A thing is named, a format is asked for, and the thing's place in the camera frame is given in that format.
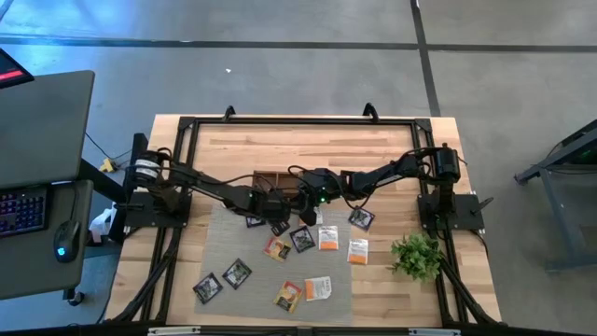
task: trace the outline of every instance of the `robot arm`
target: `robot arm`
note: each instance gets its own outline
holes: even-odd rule
[[[430,162],[425,162],[425,158],[430,158]],[[170,163],[169,167],[164,167],[165,161]],[[313,208],[320,203],[330,203],[340,197],[346,201],[362,200],[368,198],[375,189],[405,177],[440,185],[438,203],[449,208],[453,194],[451,186],[460,178],[458,153],[445,144],[444,147],[426,147],[406,152],[398,161],[391,161],[368,173],[341,172],[337,175],[326,168],[304,170],[303,177],[299,178],[299,194],[293,199],[287,199],[274,186],[270,190],[231,186],[231,181],[220,181],[185,164],[174,162],[161,151],[145,152],[132,168],[135,169],[133,181],[149,190],[158,211],[174,213],[180,195],[176,188],[191,189],[221,201],[235,214],[267,220],[276,235],[287,229],[287,221],[293,210],[299,212],[307,225],[314,225]],[[431,169],[434,169],[435,175],[429,174]],[[167,179],[161,176],[164,170],[169,172]]]

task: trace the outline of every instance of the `wooden tabletop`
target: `wooden tabletop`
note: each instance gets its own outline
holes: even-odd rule
[[[174,148],[179,117],[156,116],[149,149]],[[431,123],[435,143],[448,143],[464,157],[455,119],[431,118]],[[403,126],[202,125],[193,167],[221,180],[252,174],[254,171],[285,172],[291,164],[307,169],[327,167],[336,173],[340,170],[370,171],[395,160],[409,149],[412,149],[410,128]],[[186,156],[184,149],[181,158]],[[463,164],[461,174],[454,191],[468,193],[471,187]],[[251,180],[235,183],[250,184]],[[370,230],[363,232],[352,228],[353,238],[369,239],[368,265],[352,266],[353,325],[356,327],[441,325],[434,283],[415,282],[404,274],[392,274],[386,269],[393,262],[389,253],[391,243],[401,239],[404,234],[421,231],[416,205],[419,193],[416,179],[404,179],[376,190],[367,205],[368,211],[376,215]],[[168,324],[321,325],[194,313],[196,297],[191,288],[199,281],[201,256],[213,203],[212,199],[200,194],[195,193],[193,196],[190,220],[183,231],[178,252]],[[327,206],[330,209],[346,208],[344,202]],[[106,318],[120,313],[145,282],[156,231],[153,228],[141,229],[125,241]],[[463,282],[485,311],[499,320],[492,275],[483,245],[478,237],[468,231],[454,231],[453,236]],[[157,285],[152,317],[160,304],[162,280]],[[453,290],[449,281],[446,282],[451,314],[456,318]]]

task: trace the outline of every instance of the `table leg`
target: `table leg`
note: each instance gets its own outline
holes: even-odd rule
[[[116,203],[125,201],[124,188],[83,159],[81,159],[77,179],[90,180],[93,182],[93,189],[95,191]]]

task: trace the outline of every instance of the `caster wheel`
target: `caster wheel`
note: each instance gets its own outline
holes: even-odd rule
[[[83,300],[85,299],[85,294],[81,292],[75,293],[75,297],[72,300],[68,301],[68,304],[72,305],[73,307],[78,306]]]

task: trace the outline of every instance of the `computer mouse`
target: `computer mouse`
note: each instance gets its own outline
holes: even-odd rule
[[[54,256],[59,262],[71,262],[78,255],[78,235],[81,231],[78,221],[67,220],[54,234]]]

